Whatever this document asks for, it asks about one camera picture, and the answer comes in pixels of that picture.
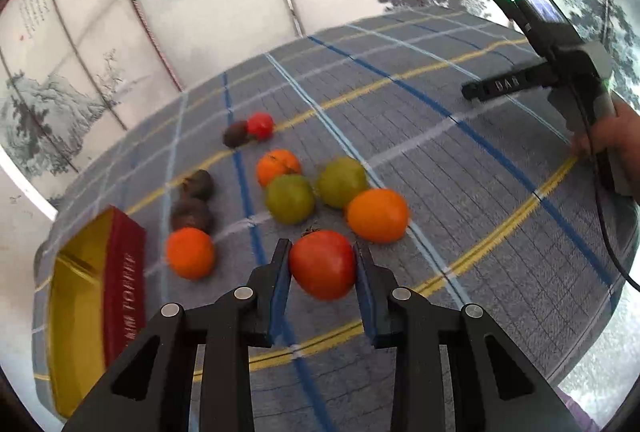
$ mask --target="human hand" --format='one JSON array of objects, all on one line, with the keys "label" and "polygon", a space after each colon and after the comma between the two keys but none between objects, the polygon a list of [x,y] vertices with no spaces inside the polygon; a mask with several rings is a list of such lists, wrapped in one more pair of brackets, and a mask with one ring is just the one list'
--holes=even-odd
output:
[{"label": "human hand", "polygon": [[[640,203],[640,115],[621,99],[614,98],[613,106],[616,117],[606,117],[591,127],[593,149],[596,154],[604,149],[618,152],[634,199]],[[578,155],[590,153],[587,134],[574,136],[573,149]]]}]

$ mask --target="yellow line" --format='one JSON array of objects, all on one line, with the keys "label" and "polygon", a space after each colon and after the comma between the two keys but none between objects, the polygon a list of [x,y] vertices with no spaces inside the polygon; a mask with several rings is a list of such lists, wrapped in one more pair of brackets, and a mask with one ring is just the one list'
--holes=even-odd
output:
[{"label": "yellow line", "polygon": [[[497,47],[509,46],[509,45],[513,45],[513,44],[524,44],[526,42],[527,42],[526,38],[520,38],[518,40],[499,40],[497,42],[494,42],[493,44],[488,45],[484,49],[474,50],[472,52],[467,52],[465,54],[462,54],[461,56],[458,56],[456,58],[452,58],[451,60],[449,60],[449,62],[450,63],[466,62],[466,60],[472,60],[473,58],[478,58],[479,56],[487,54],[488,52],[491,52],[492,50],[496,49]],[[350,101],[352,99],[355,99],[357,97],[360,97],[362,95],[370,94],[370,92],[376,91],[379,88],[382,88],[385,85],[388,85],[389,83],[392,83],[392,81],[394,79],[413,78],[414,76],[418,76],[418,75],[424,74],[426,72],[431,72],[433,70],[439,70],[441,68],[447,68],[448,66],[449,66],[449,63],[447,63],[447,62],[431,63],[430,65],[424,65],[424,66],[420,66],[418,68],[414,68],[412,70],[408,70],[406,72],[402,72],[401,74],[395,74],[391,78],[383,78],[383,79],[380,79],[378,81],[374,81],[373,83],[370,83],[368,85],[364,85],[364,86],[362,86],[360,88],[352,90],[351,92],[347,92],[345,94],[342,94],[341,96],[338,96],[337,98],[330,99],[328,101],[324,101],[323,103],[320,104],[320,107],[323,110],[327,110],[327,109],[333,108],[335,106],[347,103],[348,101]],[[313,109],[309,109],[306,112],[303,112],[302,114],[298,114],[297,116],[295,116],[295,117],[293,117],[293,118],[291,118],[289,120],[286,120],[286,121],[284,121],[282,123],[279,123],[279,125],[276,126],[275,130],[279,132],[279,131],[286,130],[288,128],[292,128],[295,125],[299,125],[300,123],[305,122],[307,119],[310,119],[315,115],[316,115],[316,112]],[[211,157],[207,158],[202,163],[200,163],[197,166],[193,167],[191,170],[180,174],[180,176],[178,176],[178,177],[175,177],[175,179],[172,180],[167,185],[154,190],[149,195],[145,196],[143,199],[140,199],[135,205],[133,205],[133,206],[131,206],[130,208],[127,209],[127,215],[132,215],[132,214],[136,213],[137,211],[140,211],[140,209],[144,208],[145,206],[149,205],[150,203],[154,202],[158,197],[161,197],[164,194],[164,191],[166,190],[167,187],[175,188],[176,186],[178,186],[184,180],[185,177],[189,176],[194,171],[196,171],[198,169],[205,169],[206,170],[211,165],[213,165],[214,163],[217,163],[218,161],[220,161],[220,160],[222,160],[222,159],[224,159],[226,157],[229,157],[230,155],[233,155],[233,153],[234,153],[233,150],[223,150],[222,152],[218,152],[216,154],[213,154]]]},{"label": "yellow line", "polygon": [[[506,218],[491,233],[478,242],[473,248],[455,261],[449,268],[447,276],[455,277],[468,271],[474,264],[478,263],[491,250],[503,242],[511,233],[513,233],[522,222],[531,215],[540,205],[540,199],[548,196],[566,177],[571,168],[576,163],[575,157],[567,159],[547,181],[539,187],[536,193],[522,203],[508,218]],[[443,275],[437,275],[430,278],[427,282],[423,282],[414,290],[424,297],[428,297],[445,286],[446,280]],[[318,352],[326,351],[334,348],[351,338],[364,332],[362,321],[356,320],[347,323],[334,330],[324,333],[324,335],[315,336],[306,342],[302,342],[296,348],[295,356],[311,356]],[[277,351],[268,352],[266,354],[258,354],[249,358],[249,369],[253,372],[263,368],[276,367],[278,365],[288,364],[292,362],[294,353],[290,349],[278,349]],[[202,380],[202,371],[194,372],[193,381]]]}]

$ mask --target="tomato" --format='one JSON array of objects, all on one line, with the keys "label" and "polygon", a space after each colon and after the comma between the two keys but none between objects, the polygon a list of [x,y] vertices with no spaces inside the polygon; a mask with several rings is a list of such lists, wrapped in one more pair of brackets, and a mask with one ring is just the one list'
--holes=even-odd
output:
[{"label": "tomato", "polygon": [[338,300],[356,282],[349,241],[327,229],[300,238],[289,251],[289,269],[300,287],[318,300]]},{"label": "tomato", "polygon": [[355,197],[346,209],[347,224],[361,238],[378,244],[404,237],[409,206],[393,190],[373,188]]},{"label": "tomato", "polygon": [[246,129],[249,134],[258,141],[266,141],[273,134],[273,118],[266,112],[256,112],[246,122]]}]

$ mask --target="blue line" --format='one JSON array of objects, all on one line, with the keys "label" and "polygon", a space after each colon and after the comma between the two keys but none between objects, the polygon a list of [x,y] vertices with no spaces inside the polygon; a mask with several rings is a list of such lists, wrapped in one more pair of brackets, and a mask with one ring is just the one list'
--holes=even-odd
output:
[{"label": "blue line", "polygon": [[[227,122],[231,125],[234,122],[234,114],[231,108],[231,95],[229,94],[228,79],[226,72],[222,74],[222,83],[225,89],[225,106],[227,110]],[[251,220],[251,217],[255,214],[254,207],[251,202],[251,196],[249,195],[249,184],[246,180],[246,174],[244,173],[244,164],[242,163],[242,155],[239,151],[234,152],[234,166],[236,173],[238,174],[238,183],[240,184],[240,196],[242,198],[242,208],[244,209],[244,216]],[[264,253],[264,247],[262,246],[262,239],[260,238],[260,231],[258,227],[251,223],[249,226],[249,234],[251,236],[251,247],[254,252],[256,262],[259,265],[267,264],[267,258]],[[296,336],[290,323],[287,319],[282,321],[282,336],[284,338],[287,347],[296,343]],[[311,403],[316,419],[320,423],[325,432],[337,432],[335,425],[332,423],[326,405],[320,396],[318,387],[311,376],[311,371],[303,358],[294,358],[294,368],[302,385],[302,389],[305,391],[306,397]]]},{"label": "blue line", "polygon": [[[131,166],[129,172],[132,172],[136,169],[136,166],[138,166],[139,157],[140,146],[137,145],[133,148],[133,152],[131,153]],[[129,181],[131,180],[131,177],[133,177],[133,174],[130,174],[130,176],[124,180],[124,184],[120,187],[120,197],[117,204],[118,209],[124,210],[124,201],[127,198],[127,194],[129,193]]]},{"label": "blue line", "polygon": [[[368,62],[365,62],[364,60],[361,60],[360,58],[357,58],[356,56],[351,56],[350,54],[344,52],[343,50],[338,49],[337,47],[334,47],[330,44],[326,44],[323,41],[318,40],[313,36],[308,36],[308,38],[320,46],[324,46],[327,49],[332,50],[337,54],[340,54],[341,56],[350,58],[354,62],[371,70],[377,75],[382,76],[383,78],[390,79],[400,88],[404,89],[409,94],[413,95],[414,97],[418,98],[420,101],[429,105],[433,110],[438,112],[440,115],[444,117],[449,117],[450,119],[452,119],[465,134],[467,134],[471,139],[473,139],[482,148],[484,148],[489,153],[489,155],[491,155],[496,161],[498,161],[498,163],[500,163],[505,169],[507,169],[513,175],[513,177],[515,177],[527,190],[529,190],[530,193],[536,193],[537,188],[535,184],[506,155],[504,155],[502,152],[500,152],[500,150],[495,148],[489,141],[487,141],[484,137],[482,137],[478,132],[473,130],[465,121],[456,120],[453,117],[452,113],[449,112],[447,108],[445,108],[443,105],[438,103],[436,100],[430,98],[424,92],[421,92],[416,88],[412,87],[411,85],[407,84],[406,82],[402,81],[402,79],[394,78],[390,74],[387,74],[383,70],[376,68],[375,66],[371,65]],[[606,271],[604,266],[600,263],[600,260],[598,259],[598,257],[593,253],[591,248],[589,248],[587,243],[584,242],[584,239],[578,234],[578,232],[573,228],[573,226],[567,221],[567,219],[565,219],[560,214],[558,209],[548,199],[540,199],[540,204],[543,206],[543,208],[546,209],[548,214],[558,223],[560,228],[566,233],[567,237],[571,239],[571,241],[575,244],[575,246],[584,255],[584,257],[587,259],[591,267],[594,269],[594,271],[598,275],[598,278],[600,279],[600,281],[603,284],[610,287],[613,283],[611,275],[609,274],[609,272]]]}]

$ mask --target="handheld controller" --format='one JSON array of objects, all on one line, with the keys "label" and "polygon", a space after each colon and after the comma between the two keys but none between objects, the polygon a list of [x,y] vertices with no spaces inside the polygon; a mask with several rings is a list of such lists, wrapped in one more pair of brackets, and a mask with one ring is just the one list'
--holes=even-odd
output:
[{"label": "handheld controller", "polygon": [[[598,119],[615,116],[607,81],[613,72],[612,58],[604,46],[585,42],[553,0],[493,0],[513,20],[541,57],[511,72],[463,85],[462,94],[486,101],[535,86],[550,86],[548,100],[564,117],[567,129],[581,132],[582,116],[570,85],[573,85],[591,126]],[[613,151],[596,155],[603,186],[631,195],[628,180]]]}]

